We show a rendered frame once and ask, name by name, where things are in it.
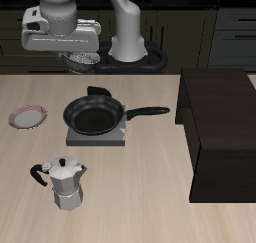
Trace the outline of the dark wooden cabinet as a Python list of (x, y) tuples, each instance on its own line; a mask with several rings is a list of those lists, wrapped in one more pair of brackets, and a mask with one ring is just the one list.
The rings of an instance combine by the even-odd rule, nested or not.
[(183, 68), (175, 122), (193, 168), (192, 203), (256, 203), (256, 89), (242, 68)]

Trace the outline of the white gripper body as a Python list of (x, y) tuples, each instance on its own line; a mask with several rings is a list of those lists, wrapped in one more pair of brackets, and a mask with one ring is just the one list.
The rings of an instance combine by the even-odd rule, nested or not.
[(21, 42), (28, 51), (96, 52), (99, 50), (100, 33), (98, 22), (79, 19), (72, 33), (57, 37), (49, 33), (48, 22), (39, 21), (23, 25)]

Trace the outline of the silver moka pot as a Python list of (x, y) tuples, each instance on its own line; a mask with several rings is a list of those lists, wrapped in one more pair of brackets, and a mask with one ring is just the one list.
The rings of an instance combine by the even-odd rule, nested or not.
[(40, 172), (48, 174), (53, 184), (54, 201), (60, 210), (72, 211), (83, 201), (83, 190), (80, 184), (82, 175), (88, 170), (75, 158), (63, 156), (51, 163), (36, 164), (30, 169), (31, 176), (42, 186), (48, 185)]

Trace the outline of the black frying pan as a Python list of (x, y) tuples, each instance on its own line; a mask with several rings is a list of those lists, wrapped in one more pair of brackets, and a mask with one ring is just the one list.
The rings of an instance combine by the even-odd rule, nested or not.
[(126, 110), (116, 99), (106, 95), (89, 95), (72, 101), (63, 112), (65, 124), (75, 132), (102, 135), (115, 129), (125, 119), (169, 113), (168, 107), (142, 107)]

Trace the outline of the white patterned bowl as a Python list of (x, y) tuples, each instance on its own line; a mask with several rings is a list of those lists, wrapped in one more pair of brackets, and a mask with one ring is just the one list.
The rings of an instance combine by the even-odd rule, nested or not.
[(96, 52), (63, 52), (62, 59), (76, 74), (85, 74), (100, 62), (100, 56)]

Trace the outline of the white plate with red rim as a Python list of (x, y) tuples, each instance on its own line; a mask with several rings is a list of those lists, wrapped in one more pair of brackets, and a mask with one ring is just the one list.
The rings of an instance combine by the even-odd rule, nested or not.
[(27, 105), (13, 111), (8, 117), (8, 124), (18, 130), (29, 130), (38, 127), (48, 116), (40, 105)]

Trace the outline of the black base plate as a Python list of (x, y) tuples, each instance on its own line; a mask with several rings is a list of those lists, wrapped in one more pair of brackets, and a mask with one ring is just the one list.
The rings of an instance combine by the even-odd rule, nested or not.
[(112, 44), (110, 41), (100, 43), (98, 54), (100, 62), (94, 67), (99, 75), (158, 75), (167, 65), (167, 56), (156, 43), (147, 41), (147, 56), (136, 62), (121, 62), (108, 54)]

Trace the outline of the round black knob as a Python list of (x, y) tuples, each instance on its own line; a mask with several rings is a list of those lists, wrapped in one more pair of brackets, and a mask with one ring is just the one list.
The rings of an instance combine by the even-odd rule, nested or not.
[(107, 89), (94, 86), (87, 87), (87, 95), (104, 95), (111, 97), (111, 93)]

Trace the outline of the grey drawer unit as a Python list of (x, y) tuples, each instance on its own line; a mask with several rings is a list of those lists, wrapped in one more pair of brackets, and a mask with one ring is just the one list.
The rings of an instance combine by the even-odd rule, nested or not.
[(256, 8), (218, 10), (208, 67), (256, 73)]

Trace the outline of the dark kitchen cupboards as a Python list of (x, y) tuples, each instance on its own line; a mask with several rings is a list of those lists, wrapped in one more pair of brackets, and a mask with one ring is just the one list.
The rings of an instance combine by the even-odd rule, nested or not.
[[(164, 74), (206, 68), (219, 9), (243, 8), (239, 0), (131, 0), (141, 9), (142, 37), (167, 55)], [(26, 9), (39, 0), (0, 0), (0, 74), (68, 74), (51, 52), (27, 51), (21, 44)]]

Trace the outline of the dark grey stove plate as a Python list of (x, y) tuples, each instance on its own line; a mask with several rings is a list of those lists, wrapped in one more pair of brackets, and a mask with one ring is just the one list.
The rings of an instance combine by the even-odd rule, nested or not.
[(68, 127), (67, 146), (124, 146), (125, 145), (125, 119), (110, 132), (102, 135), (88, 136), (75, 132)]

